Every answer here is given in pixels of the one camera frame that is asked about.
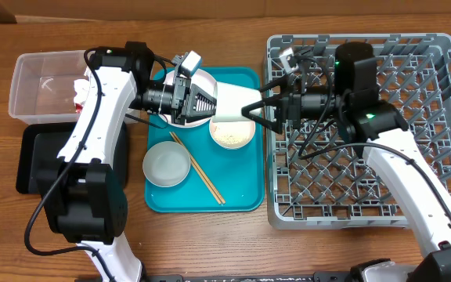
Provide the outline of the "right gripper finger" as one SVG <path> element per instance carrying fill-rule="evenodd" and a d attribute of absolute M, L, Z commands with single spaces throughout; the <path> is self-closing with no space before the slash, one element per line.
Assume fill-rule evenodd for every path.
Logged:
<path fill-rule="evenodd" d="M 285 74 L 284 76 L 274 79 L 271 82 L 263 85 L 262 87 L 259 88 L 259 92 L 263 93 L 263 92 L 267 92 L 270 89 L 273 89 L 275 87 L 280 87 L 281 90 L 284 90 L 287 86 L 288 86 L 288 81 L 289 81 L 289 76 L 287 74 Z"/>
<path fill-rule="evenodd" d="M 241 114 L 272 132 L 281 133 L 284 122 L 281 114 L 282 105 L 281 98 L 262 98 L 242 107 Z"/>

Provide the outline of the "grey shallow bowl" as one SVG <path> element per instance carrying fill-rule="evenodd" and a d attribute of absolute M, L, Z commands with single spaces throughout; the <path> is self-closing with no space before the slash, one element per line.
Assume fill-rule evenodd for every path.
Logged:
<path fill-rule="evenodd" d="M 191 160 L 179 143 L 164 141 L 152 146 L 143 159 L 143 173 L 155 186 L 168 188 L 180 184 L 189 174 Z"/>

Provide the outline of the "white napkin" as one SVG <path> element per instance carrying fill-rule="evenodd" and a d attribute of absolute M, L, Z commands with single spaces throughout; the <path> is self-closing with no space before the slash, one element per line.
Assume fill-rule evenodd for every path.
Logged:
<path fill-rule="evenodd" d="M 76 92 L 74 96 L 74 104 L 79 106 L 84 106 L 85 101 L 88 98 L 90 89 L 90 81 L 86 79 L 77 79 L 74 81 L 74 91 Z"/>

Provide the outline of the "white cup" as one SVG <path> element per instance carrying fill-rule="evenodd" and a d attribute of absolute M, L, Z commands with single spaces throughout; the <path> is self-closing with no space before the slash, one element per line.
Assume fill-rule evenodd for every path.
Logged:
<path fill-rule="evenodd" d="M 257 89 L 220 81 L 215 84 L 214 95 L 216 109 L 215 115 L 211 118 L 214 123 L 249 121 L 242 115 L 242 108 L 262 100 L 262 94 Z"/>

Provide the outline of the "red snack wrapper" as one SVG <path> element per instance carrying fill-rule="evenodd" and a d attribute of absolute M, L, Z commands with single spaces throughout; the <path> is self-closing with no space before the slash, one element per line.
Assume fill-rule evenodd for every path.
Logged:
<path fill-rule="evenodd" d="M 80 114 L 83 109 L 83 106 L 81 104 L 75 103 L 75 111 L 77 114 Z"/>

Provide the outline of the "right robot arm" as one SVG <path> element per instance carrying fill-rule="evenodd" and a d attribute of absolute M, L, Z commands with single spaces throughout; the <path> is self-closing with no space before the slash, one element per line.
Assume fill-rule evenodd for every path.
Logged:
<path fill-rule="evenodd" d="M 406 119 L 379 97 L 377 59 L 365 42 L 335 50 L 333 70 L 326 70 L 326 91 L 317 94 L 303 77 L 309 57 L 286 49 L 285 74 L 271 82 L 280 93 L 246 105 L 241 114 L 274 132 L 290 121 L 332 118 L 343 147 L 352 148 L 380 177 L 406 217 L 422 262 L 399 265 L 379 258 L 353 266 L 350 281 L 451 281 L 451 195 L 422 156 Z"/>

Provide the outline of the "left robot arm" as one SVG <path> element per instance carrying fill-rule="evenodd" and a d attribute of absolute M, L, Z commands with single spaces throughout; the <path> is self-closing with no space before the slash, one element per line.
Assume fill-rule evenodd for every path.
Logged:
<path fill-rule="evenodd" d="M 93 83 L 70 138 L 56 159 L 36 171 L 41 201 L 24 231 L 35 255 L 85 251 L 104 281 L 145 281 L 124 228 L 128 201 L 114 171 L 114 155 L 128 109 L 167 114 L 174 124 L 210 118 L 216 98 L 191 82 L 202 58 L 190 51 L 170 60 L 172 85 L 153 80 L 153 65 L 168 60 L 144 42 L 95 47 L 83 54 Z"/>

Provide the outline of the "white round plate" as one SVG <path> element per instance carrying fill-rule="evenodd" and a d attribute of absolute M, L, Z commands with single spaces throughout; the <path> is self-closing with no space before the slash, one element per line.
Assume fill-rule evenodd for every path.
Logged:
<path fill-rule="evenodd" d="M 175 72 L 173 70 L 169 71 L 165 76 L 164 83 L 166 85 L 172 85 L 174 76 Z M 201 87 L 205 92 L 213 93 L 217 81 L 207 71 L 198 69 L 197 72 L 191 77 L 191 82 Z M 171 116 L 168 114 L 160 114 L 159 118 L 161 118 L 163 121 L 166 121 L 169 125 L 174 126 L 176 128 L 195 128 L 205 124 L 210 120 L 210 118 L 207 117 L 199 121 L 193 122 L 186 121 L 184 125 L 179 125 L 171 122 Z"/>

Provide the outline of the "teal serving tray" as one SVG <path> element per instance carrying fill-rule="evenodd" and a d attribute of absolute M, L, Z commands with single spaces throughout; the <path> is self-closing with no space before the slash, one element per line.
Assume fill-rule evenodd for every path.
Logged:
<path fill-rule="evenodd" d="M 167 125 L 164 118 L 156 116 L 150 117 L 150 122 L 159 127 L 149 127 L 147 147 L 170 141 L 170 133 L 176 133 L 225 199 L 220 205 L 191 168 L 176 186 L 163 188 L 146 181 L 145 201 L 151 209 L 162 213 L 248 212 L 262 203 L 265 157 L 260 125 L 255 126 L 254 137 L 248 144 L 228 150 L 211 138 L 207 122 L 193 128 Z"/>

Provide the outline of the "grey dish rack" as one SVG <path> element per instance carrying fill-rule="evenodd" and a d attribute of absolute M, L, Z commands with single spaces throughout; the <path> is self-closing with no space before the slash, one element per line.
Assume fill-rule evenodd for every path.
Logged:
<path fill-rule="evenodd" d="M 280 53 L 312 57 L 308 84 L 326 92 L 322 67 L 335 49 L 363 42 L 377 57 L 380 97 L 395 105 L 431 170 L 451 194 L 451 37 L 447 34 L 276 34 L 266 43 L 265 80 L 283 76 Z M 407 227 L 387 187 L 342 146 L 331 120 L 267 132 L 268 219 L 279 230 Z"/>

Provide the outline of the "clear plastic bin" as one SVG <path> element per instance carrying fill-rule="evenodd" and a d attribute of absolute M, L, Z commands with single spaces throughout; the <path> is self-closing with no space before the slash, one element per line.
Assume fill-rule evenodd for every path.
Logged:
<path fill-rule="evenodd" d="M 82 50 L 24 53 L 16 60 L 9 116 L 28 125 L 75 122 L 74 82 L 87 79 Z"/>

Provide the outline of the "black tray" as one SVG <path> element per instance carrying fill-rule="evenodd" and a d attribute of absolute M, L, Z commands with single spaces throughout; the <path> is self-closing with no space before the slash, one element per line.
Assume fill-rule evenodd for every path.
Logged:
<path fill-rule="evenodd" d="M 21 194 L 39 194 L 34 177 L 42 161 L 55 160 L 73 132 L 75 122 L 34 124 L 23 131 L 20 159 L 16 175 L 16 191 Z M 122 124 L 114 153 L 113 170 L 122 188 L 128 177 L 129 135 Z"/>

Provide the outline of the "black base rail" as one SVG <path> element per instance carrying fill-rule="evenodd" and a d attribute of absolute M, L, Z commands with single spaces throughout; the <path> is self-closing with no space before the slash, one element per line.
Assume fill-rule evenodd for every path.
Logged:
<path fill-rule="evenodd" d="M 315 272 L 306 275 L 183 277 L 182 275 L 148 276 L 150 282 L 351 282 L 349 272 Z"/>

